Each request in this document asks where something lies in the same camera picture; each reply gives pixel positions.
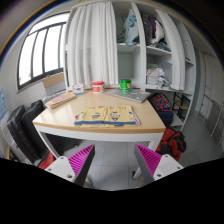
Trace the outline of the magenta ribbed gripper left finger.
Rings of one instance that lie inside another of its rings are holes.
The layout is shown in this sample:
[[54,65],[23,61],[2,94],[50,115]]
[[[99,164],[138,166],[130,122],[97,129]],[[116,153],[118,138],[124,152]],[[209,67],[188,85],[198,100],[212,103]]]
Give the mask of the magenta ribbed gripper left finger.
[[95,145],[92,144],[69,157],[58,157],[46,171],[83,187],[85,183],[90,182],[87,174],[94,156]]

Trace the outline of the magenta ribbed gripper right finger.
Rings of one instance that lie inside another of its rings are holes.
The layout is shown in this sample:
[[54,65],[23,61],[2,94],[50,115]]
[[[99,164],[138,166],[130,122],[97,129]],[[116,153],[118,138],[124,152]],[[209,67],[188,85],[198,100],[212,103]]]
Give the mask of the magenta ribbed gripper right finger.
[[160,155],[140,144],[135,145],[134,154],[146,184],[183,169],[183,166],[170,155]]

